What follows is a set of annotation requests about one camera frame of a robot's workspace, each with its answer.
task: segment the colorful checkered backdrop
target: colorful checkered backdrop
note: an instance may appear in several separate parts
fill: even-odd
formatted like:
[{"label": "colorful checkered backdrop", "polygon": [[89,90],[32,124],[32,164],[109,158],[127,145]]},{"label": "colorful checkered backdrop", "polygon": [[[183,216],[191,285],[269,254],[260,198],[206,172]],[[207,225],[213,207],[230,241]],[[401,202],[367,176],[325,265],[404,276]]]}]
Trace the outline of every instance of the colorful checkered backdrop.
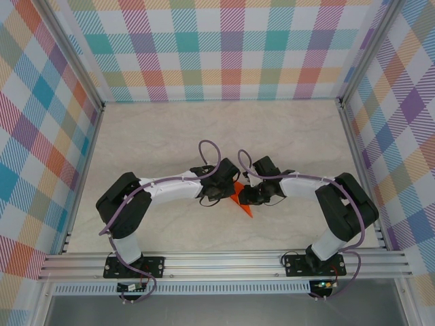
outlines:
[{"label": "colorful checkered backdrop", "polygon": [[102,96],[120,102],[335,98],[387,2],[50,0]]},{"label": "colorful checkered backdrop", "polygon": [[22,325],[62,240],[97,110],[31,0],[0,1],[0,44],[0,325]]},{"label": "colorful checkered backdrop", "polygon": [[349,114],[395,249],[435,317],[435,0],[408,0]]}]

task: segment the orange triangular block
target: orange triangular block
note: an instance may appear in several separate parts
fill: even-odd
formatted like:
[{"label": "orange triangular block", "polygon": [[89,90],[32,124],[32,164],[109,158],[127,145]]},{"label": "orange triangular block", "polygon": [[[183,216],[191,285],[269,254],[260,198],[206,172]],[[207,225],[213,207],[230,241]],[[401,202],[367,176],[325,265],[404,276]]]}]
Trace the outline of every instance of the orange triangular block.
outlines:
[{"label": "orange triangular block", "polygon": [[249,205],[240,205],[239,194],[243,190],[243,187],[244,187],[244,185],[242,185],[240,182],[236,181],[234,183],[234,188],[236,190],[236,194],[231,195],[231,199],[233,199],[250,217],[254,218],[254,216],[252,216],[251,208],[249,207]]}]

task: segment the beige floor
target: beige floor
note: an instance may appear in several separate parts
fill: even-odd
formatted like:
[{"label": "beige floor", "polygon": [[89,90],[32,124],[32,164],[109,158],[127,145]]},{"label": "beige floor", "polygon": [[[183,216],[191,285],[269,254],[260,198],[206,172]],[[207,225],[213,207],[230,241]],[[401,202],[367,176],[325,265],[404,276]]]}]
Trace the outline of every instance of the beige floor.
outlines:
[{"label": "beige floor", "polygon": [[[68,252],[110,247],[95,203],[124,172],[164,177],[200,166],[197,144],[215,141],[237,163],[269,155],[281,169],[319,176],[351,172],[351,153],[334,101],[239,101],[110,104],[106,108]],[[212,148],[205,150],[212,162]],[[137,233],[144,251],[303,249],[326,229],[318,203],[287,198],[252,207],[251,219],[231,199],[212,208],[179,200],[150,209]],[[377,247],[373,228],[365,247]]]}]

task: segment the black mounting plate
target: black mounting plate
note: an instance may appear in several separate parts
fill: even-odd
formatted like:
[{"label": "black mounting plate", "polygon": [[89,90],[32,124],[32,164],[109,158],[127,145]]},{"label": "black mounting plate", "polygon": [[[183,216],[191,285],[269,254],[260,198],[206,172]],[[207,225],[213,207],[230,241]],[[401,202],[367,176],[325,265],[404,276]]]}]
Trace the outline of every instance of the black mounting plate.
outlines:
[{"label": "black mounting plate", "polygon": [[[162,278],[164,272],[164,257],[140,257],[131,264],[132,267],[150,273],[155,278]],[[120,263],[117,257],[107,257],[103,278],[141,278],[136,273]]]},{"label": "black mounting plate", "polygon": [[310,266],[305,261],[305,255],[285,255],[281,260],[285,266],[285,275],[287,277],[294,276],[336,276],[334,266],[338,276],[346,275],[345,261],[342,255],[335,255],[328,265],[321,268],[319,272],[314,273]]}]

